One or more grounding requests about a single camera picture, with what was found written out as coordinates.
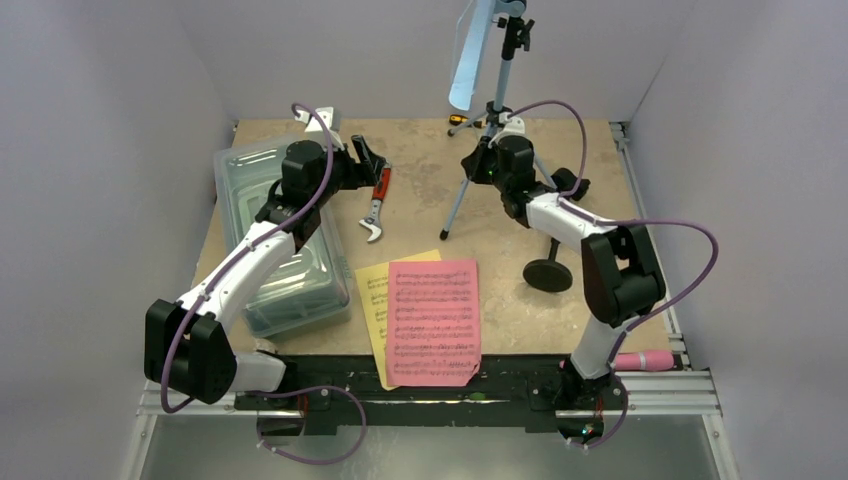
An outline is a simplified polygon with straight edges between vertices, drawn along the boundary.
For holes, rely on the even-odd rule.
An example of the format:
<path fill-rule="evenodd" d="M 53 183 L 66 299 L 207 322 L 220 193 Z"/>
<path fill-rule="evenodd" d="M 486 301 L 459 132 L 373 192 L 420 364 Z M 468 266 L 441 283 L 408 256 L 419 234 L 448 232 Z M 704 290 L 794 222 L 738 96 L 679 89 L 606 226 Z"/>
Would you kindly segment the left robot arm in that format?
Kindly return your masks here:
<path fill-rule="evenodd" d="M 340 190 L 377 186 L 389 165 L 361 135 L 329 149 L 313 140 L 290 144 L 243 239 L 204 280 L 175 301 L 156 300 L 145 313 L 143 372 L 160 385 L 205 404 L 230 392 L 258 393 L 272 408 L 297 399 L 298 382 L 282 356 L 236 353 L 228 333 L 237 314 L 282 263 L 308 242 L 321 210 Z"/>

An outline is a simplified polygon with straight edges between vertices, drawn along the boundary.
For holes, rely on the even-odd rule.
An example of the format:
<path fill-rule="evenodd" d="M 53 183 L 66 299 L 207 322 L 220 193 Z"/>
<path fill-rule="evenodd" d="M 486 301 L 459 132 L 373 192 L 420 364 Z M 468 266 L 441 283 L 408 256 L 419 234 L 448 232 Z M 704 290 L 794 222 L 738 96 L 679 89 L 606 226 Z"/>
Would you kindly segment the red handled adjustable wrench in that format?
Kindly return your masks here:
<path fill-rule="evenodd" d="M 373 188 L 369 212 L 358 222 L 361 227 L 365 228 L 369 232 L 369 236 L 366 240 L 366 242 L 369 244 L 378 241 L 383 233 L 383 229 L 380 222 L 380 213 L 382 204 L 388 192 L 391 171 L 392 166 L 390 163 L 387 163 L 383 167 L 378 177 L 377 183 Z"/>

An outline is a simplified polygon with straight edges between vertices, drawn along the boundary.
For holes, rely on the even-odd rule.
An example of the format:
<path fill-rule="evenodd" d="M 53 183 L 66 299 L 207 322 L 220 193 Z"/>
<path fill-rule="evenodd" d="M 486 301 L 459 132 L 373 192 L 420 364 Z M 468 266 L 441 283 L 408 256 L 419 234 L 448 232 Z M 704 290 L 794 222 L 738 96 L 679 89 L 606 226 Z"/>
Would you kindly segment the yellow sheet music page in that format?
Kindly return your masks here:
<path fill-rule="evenodd" d="M 395 259 L 395 262 L 439 261 L 437 249 Z M 389 384 L 386 373 L 386 346 L 388 329 L 388 274 L 389 266 L 394 262 L 379 263 L 355 271 L 355 280 L 365 317 L 365 323 L 372 347 L 379 382 L 384 390 L 391 391 L 395 386 Z"/>

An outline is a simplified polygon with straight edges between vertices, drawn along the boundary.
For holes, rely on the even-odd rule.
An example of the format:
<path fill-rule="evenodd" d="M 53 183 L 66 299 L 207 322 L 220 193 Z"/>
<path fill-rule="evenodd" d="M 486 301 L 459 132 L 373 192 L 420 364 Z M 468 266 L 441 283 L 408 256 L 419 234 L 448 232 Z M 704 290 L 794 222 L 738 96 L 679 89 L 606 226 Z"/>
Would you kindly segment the blue perforated music stand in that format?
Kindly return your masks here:
<path fill-rule="evenodd" d="M 516 51 L 529 49 L 530 31 L 534 21 L 523 18 L 526 11 L 524 1 L 473 1 L 468 9 L 472 15 L 453 74 L 448 95 L 450 105 L 459 110 L 471 108 L 482 71 L 482 60 L 489 31 L 492 27 L 504 31 L 500 65 L 493 99 L 486 103 L 482 112 L 472 116 L 467 122 L 450 128 L 447 135 L 453 137 L 461 130 L 472 127 L 474 122 L 481 121 L 483 130 L 480 139 L 492 138 L 500 113 L 512 112 L 516 115 L 514 110 L 505 104 L 506 91 Z M 541 165 L 532 143 L 526 137 L 504 137 L 497 144 L 490 143 L 490 145 L 499 150 L 499 165 L 503 171 L 502 180 L 492 185 L 501 192 L 510 213 L 518 207 L 516 202 L 521 196 L 532 191 L 544 192 L 555 189 L 551 175 Z M 440 232 L 441 240 L 448 238 L 466 190 L 473 184 L 466 179 L 464 171 L 463 174 L 459 192 Z"/>

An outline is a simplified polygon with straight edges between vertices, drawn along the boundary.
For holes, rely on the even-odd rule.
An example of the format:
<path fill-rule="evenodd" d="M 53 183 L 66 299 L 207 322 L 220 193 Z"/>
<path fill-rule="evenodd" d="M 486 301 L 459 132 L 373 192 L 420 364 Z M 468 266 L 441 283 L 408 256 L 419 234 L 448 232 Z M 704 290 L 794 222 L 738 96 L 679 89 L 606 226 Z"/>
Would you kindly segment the black yellow screwdriver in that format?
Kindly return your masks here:
<path fill-rule="evenodd" d="M 448 118 L 449 123 L 452 126 L 458 126 L 468 121 L 468 118 L 463 115 L 452 114 Z"/>

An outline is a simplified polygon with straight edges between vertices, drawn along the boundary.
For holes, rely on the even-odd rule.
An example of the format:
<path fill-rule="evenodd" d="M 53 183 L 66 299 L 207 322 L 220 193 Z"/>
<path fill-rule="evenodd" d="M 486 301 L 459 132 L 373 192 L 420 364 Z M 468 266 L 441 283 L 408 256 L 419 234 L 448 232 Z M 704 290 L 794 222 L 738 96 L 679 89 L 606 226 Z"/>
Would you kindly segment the clear plastic storage box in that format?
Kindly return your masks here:
<path fill-rule="evenodd" d="M 222 200 L 222 226 L 231 252 L 246 235 L 282 177 L 281 163 L 293 134 L 236 146 L 214 155 L 216 191 Z M 352 280 L 328 206 L 308 243 L 282 263 L 243 310 L 250 333 L 258 338 L 293 337 L 351 318 Z"/>

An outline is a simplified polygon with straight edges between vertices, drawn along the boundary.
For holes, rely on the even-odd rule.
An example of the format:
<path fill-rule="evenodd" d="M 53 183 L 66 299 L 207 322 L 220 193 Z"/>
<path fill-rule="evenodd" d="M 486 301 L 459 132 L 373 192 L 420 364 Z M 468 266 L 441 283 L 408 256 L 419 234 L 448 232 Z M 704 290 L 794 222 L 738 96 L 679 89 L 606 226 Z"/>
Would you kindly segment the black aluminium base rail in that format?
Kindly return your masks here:
<path fill-rule="evenodd" d="M 294 355 L 285 391 L 310 388 L 304 399 L 227 393 L 195 401 L 184 415 L 241 415 L 303 420 L 308 435 L 341 426 L 521 428 L 579 439 L 611 432 L 621 417 L 709 415 L 719 411 L 706 371 L 621 372 L 584 394 L 568 394 L 556 355 L 486 355 L 463 387 L 382 388 L 367 355 Z"/>

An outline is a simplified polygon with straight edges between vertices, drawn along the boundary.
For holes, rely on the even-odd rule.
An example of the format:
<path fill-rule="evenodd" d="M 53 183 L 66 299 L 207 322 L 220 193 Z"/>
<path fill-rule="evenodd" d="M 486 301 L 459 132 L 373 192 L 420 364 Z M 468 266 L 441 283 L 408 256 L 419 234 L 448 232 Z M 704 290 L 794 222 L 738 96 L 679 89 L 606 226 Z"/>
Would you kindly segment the black microphone stand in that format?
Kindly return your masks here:
<path fill-rule="evenodd" d="M 567 198 L 579 202 L 588 192 L 591 181 L 579 179 L 571 170 L 562 167 L 552 174 L 552 180 L 559 192 L 573 193 Z M 560 242 L 550 240 L 550 248 L 546 258 L 528 262 L 523 270 L 524 281 L 532 288 L 548 293 L 564 292 L 571 288 L 573 276 L 568 267 L 557 261 Z"/>

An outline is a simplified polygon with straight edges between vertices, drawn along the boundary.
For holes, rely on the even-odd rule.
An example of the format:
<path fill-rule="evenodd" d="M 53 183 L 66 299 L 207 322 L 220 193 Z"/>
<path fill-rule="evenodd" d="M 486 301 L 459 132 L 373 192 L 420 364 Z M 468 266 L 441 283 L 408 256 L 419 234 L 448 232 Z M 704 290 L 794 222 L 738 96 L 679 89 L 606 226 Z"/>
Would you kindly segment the pink sheet music page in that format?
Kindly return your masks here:
<path fill-rule="evenodd" d="M 392 387 L 463 387 L 482 362 L 478 264 L 392 262 L 385 372 Z"/>

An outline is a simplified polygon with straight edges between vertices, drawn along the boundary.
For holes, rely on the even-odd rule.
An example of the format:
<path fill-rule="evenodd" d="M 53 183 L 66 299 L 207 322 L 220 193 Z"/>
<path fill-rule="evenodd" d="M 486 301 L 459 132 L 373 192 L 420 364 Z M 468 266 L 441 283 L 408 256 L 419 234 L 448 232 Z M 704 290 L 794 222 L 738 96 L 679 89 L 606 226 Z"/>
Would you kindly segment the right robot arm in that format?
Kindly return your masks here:
<path fill-rule="evenodd" d="M 619 225 L 577 206 L 589 181 L 560 168 L 545 184 L 536 177 L 536 163 L 533 143 L 511 134 L 483 137 L 461 165 L 470 182 L 499 191 L 511 219 L 580 255 L 590 318 L 560 369 L 558 395 L 584 407 L 610 385 L 628 329 L 665 297 L 666 285 L 646 227 Z"/>

